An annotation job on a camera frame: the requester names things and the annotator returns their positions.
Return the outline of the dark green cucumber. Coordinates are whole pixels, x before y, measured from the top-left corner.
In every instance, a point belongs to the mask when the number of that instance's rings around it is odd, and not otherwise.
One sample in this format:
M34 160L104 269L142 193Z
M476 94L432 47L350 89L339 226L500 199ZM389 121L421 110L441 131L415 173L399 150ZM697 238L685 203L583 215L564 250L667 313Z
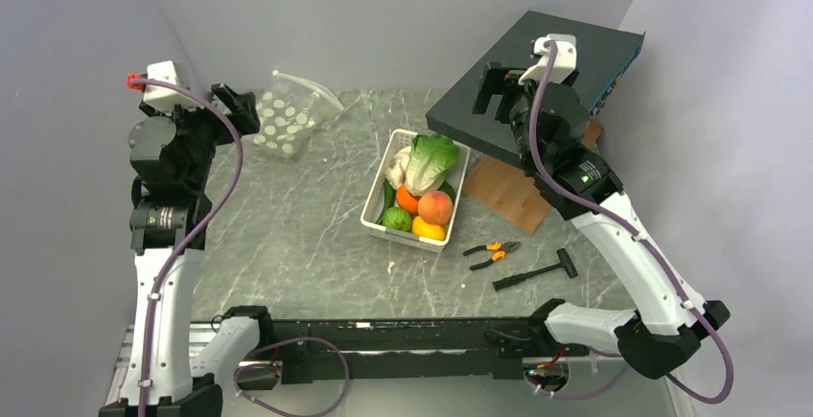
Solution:
M382 210L376 220L376 224L383 223L383 217L386 211L391 208L395 203L396 190L391 186L389 181L385 179L382 183L383 188L383 206Z

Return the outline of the orange tangerine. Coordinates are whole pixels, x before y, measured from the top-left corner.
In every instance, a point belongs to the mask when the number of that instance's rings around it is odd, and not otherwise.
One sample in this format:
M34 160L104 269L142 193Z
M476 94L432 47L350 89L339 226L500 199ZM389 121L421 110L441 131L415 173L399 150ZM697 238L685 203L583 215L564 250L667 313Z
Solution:
M414 196L406 187L401 185L396 191L396 201L399 208L409 212L412 216L418 214L419 197Z

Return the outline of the wooden cutting board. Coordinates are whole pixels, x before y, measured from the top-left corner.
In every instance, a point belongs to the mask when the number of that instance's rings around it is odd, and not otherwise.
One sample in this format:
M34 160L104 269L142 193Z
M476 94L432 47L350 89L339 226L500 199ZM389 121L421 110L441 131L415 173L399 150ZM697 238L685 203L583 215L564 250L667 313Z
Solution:
M468 171L463 194L528 235L536 231L552 209L522 170L487 155Z

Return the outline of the aluminium frame profile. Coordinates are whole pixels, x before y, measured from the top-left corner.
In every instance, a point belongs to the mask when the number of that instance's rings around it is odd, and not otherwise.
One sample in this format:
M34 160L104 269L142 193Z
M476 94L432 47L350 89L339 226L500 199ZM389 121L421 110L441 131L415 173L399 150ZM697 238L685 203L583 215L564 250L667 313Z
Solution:
M104 406L117 403L120 400L122 386L126 381L128 370L131 368L130 357L133 346L133 333L134 325L129 324L126 327L117 355L113 369L113 376L110 382L110 387L108 388Z

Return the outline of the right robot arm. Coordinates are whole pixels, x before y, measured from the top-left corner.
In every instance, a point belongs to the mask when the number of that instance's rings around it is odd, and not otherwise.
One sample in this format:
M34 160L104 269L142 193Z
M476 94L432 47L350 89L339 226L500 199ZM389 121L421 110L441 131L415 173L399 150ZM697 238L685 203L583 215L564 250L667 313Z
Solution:
M550 355L565 344L622 357L650 379L685 364L705 339L718 341L728 307L695 290L663 256L609 163L583 142L591 113L573 88L577 51L570 35L547 35L525 69L491 62L476 99L482 112L499 97L523 174L563 220L599 251L631 296L630 310L550 300L532 315L528 341Z

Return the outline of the light green round fruit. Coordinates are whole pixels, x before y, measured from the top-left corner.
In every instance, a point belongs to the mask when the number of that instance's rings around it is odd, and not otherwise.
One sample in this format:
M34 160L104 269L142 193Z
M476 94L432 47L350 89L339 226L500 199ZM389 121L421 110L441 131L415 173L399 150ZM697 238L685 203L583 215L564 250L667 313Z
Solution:
M387 228L410 232L412 230L413 216L403 208L390 207L383 212L380 223Z

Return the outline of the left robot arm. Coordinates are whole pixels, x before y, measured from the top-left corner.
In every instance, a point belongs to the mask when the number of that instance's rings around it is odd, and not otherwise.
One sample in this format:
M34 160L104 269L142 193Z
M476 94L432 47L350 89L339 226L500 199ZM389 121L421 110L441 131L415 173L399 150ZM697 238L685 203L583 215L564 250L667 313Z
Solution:
M255 95L223 83L209 98L183 98L166 107L142 101L145 119L128 134L137 305L127 371L103 416L218 416L240 362L275 346L268 309L238 306L198 356L189 352L193 286L222 207L205 193L212 161L219 146L258 132L260 120Z

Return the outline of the dark green avocado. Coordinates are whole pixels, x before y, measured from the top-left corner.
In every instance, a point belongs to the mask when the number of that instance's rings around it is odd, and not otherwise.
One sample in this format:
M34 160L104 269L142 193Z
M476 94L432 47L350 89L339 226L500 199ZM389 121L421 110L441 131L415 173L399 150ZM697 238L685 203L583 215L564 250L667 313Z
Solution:
M454 189L454 187L449 182L444 181L438 187L438 191L443 192L444 194L446 194L450 198L451 202L455 203L456 190Z

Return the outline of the yellow lemon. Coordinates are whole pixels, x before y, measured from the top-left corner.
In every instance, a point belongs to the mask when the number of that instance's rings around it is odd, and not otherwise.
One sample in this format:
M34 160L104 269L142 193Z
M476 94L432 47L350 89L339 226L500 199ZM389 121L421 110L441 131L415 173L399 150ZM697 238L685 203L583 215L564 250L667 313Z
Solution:
M419 237L439 242L445 241L447 235L444 225L426 222L420 216L413 218L411 232Z

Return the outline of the polka dot zip top bag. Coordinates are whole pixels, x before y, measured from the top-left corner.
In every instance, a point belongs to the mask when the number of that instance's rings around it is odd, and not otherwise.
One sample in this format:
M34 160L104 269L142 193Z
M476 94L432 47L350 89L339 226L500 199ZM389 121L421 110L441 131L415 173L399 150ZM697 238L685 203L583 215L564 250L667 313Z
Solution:
M343 114L345 106L322 84L273 70L256 110L260 129L251 142L275 156L290 158L318 127Z

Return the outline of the black hammer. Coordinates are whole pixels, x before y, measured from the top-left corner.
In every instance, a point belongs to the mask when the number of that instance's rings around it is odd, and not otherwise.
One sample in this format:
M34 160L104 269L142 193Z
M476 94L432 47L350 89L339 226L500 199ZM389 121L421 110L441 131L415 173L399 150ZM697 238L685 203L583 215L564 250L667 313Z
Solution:
M550 273L557 270L563 270L570 279L574 279L578 276L578 271L570 257L569 253L564 248L559 248L556 251L558 262L556 264L546 266L543 268L538 268L534 270L529 270L527 272L518 273L514 275L507 276L505 278L499 279L492 283L492 288L494 291L501 291L505 290L514 286L517 286L529 279L534 277Z

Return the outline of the white garlic cluster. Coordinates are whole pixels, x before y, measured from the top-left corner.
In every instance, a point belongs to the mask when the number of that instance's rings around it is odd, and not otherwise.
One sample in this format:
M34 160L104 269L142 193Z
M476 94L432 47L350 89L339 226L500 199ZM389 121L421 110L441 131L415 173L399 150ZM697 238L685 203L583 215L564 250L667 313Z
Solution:
M411 157L412 146L397 151L383 169L383 175L389 186L398 190L406 182L407 165Z

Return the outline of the green white cabbage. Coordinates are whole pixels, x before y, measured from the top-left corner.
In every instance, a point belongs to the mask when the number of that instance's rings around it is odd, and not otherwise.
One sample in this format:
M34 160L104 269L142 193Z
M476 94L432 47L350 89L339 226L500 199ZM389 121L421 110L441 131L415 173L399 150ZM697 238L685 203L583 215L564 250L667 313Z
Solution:
M436 190L445 181L447 171L458 161L459 154L459 146L446 136L417 135L412 140L406 166L408 191L421 197Z

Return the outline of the peach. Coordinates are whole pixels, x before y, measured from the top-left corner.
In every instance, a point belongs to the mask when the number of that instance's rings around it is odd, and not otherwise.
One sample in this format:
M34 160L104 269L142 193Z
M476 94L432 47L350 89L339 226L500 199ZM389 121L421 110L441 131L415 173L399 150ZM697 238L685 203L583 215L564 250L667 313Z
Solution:
M432 191L418 201L418 216L426 223L447 225L453 215L453 201L442 191Z

